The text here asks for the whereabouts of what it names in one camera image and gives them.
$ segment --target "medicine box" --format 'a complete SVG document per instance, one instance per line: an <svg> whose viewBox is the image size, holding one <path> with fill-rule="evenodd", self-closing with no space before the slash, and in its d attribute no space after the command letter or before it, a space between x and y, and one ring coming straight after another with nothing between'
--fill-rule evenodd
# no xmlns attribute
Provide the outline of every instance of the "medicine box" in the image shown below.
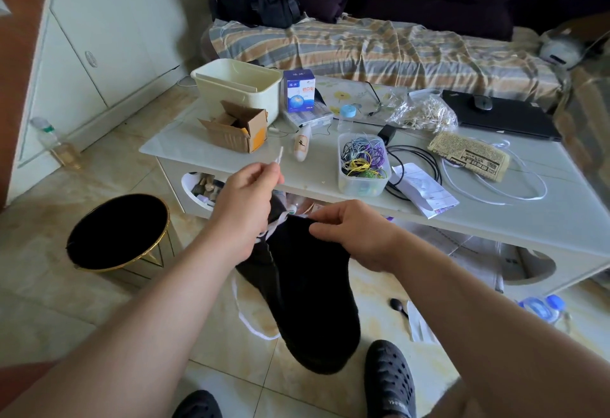
<svg viewBox="0 0 610 418"><path fill-rule="evenodd" d="M284 72L286 111L311 111L314 109L315 77L311 70Z"/></svg>

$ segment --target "cardboard box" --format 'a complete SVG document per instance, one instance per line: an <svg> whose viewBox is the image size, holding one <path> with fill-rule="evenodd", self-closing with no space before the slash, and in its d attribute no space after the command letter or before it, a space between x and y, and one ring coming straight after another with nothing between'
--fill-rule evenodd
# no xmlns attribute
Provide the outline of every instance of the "cardboard box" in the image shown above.
<svg viewBox="0 0 610 418"><path fill-rule="evenodd" d="M267 139L267 112L222 100L225 109L213 121L199 120L207 129L214 145L235 152L252 153Z"/></svg>
<svg viewBox="0 0 610 418"><path fill-rule="evenodd" d="M314 109L315 77L311 70L285 71L284 81L288 113Z"/></svg>

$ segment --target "coffee table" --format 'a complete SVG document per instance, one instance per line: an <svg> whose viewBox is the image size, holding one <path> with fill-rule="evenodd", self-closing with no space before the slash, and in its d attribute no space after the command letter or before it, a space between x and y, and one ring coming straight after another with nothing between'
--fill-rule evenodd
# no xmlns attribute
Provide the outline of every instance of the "coffee table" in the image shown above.
<svg viewBox="0 0 610 418"><path fill-rule="evenodd" d="M349 198L337 187L336 121L328 130L328 126L314 129L309 154L301 163L292 154L294 141L289 132L294 130L281 118L274 126L285 132L270 132L265 144L251 154L212 145L197 118L209 118L201 99L140 149L142 153L156 156L186 213L210 215L210 210L190 193L194 176L189 173L208 173L224 181L249 163L274 160L281 146L284 147L281 167L286 183L278 186L279 189L328 202ZM371 125L355 126L366 134L379 131ZM447 190L460 205L430 220L408 201L396 199L387 192L360 199L386 216L522 246L534 250L538 256L546 255L549 259L540 259L539 265L533 267L531 278L505 281L505 294L515 300L559 291L610 266L610 215L560 143L469 128L460 128L459 133L489 143L508 140L511 149L544 179L548 186L546 198L510 200L486 189L467 170L451 169L452 180L463 190L479 198L506 201L511 206L492 206L469 199L453 191L447 183ZM421 133L397 131L391 144L425 148L430 140ZM403 154L400 158L426 169L415 156ZM499 187L521 197L534 196L535 188L540 188L514 162Z"/></svg>

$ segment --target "tangled cable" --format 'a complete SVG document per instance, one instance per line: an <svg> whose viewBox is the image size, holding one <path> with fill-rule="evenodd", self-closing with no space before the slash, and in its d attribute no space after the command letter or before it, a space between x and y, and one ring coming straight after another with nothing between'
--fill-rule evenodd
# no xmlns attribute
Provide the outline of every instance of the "tangled cable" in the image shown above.
<svg viewBox="0 0 610 418"><path fill-rule="evenodd" d="M416 156L419 156L426 163L428 163L428 165L430 165L430 167L432 168L432 172L434 174L433 175L434 180L437 181L440 185L443 184L443 177L441 177L441 175L440 175L440 168L438 167L438 163L436 162L434 155L432 155L432 153L430 153L428 150L424 150L423 148L420 148L420 147L414 146L414 145L391 145L391 146L385 147L385 149L387 150L388 155L390 155L390 156L394 157L396 160L398 160L399 165L402 165L403 162L396 155L396 153L407 152L407 153L411 153ZM385 191L398 199L405 199L406 201L411 201L410 199L405 197L403 195L403 193L400 190L398 190L398 188L397 188L397 185L399 183L401 183L401 181L403 180L403 177L404 177L404 169L400 175L400 179L398 180L398 182L396 182L395 184L388 182L385 185Z"/></svg>
<svg viewBox="0 0 610 418"><path fill-rule="evenodd" d="M384 152L380 138L357 137L343 146L341 171L351 177L385 179L387 173L381 168L385 162Z"/></svg>

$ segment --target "tile floor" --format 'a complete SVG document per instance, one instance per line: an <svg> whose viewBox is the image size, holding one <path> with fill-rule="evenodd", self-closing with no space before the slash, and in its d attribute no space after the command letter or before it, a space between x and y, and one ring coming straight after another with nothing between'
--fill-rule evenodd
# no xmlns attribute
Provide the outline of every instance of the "tile floor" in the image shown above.
<svg viewBox="0 0 610 418"><path fill-rule="evenodd" d="M180 210L156 161L138 152L197 96L196 89L173 87L91 145L81 172L58 170L0 214L0 366L61 357L135 293L76 270L65 255L68 233L94 206L127 192L153 193L170 205L183 245L202 229L203 219ZM236 278L242 310L273 334L261 296ZM455 368L440 347L412 343L408 324L386 306L391 297L407 299L396 279L352 262L350 281L360 310L361 344L341 372L318 376L301 367L283 341L248 332L229 279L193 348L175 403L204 388L228 417L362 418L363 357L372 340L384 338L407 357L418 414L427 413L457 377ZM610 297L591 281L562 296L572 314L572 336L610 360Z"/></svg>

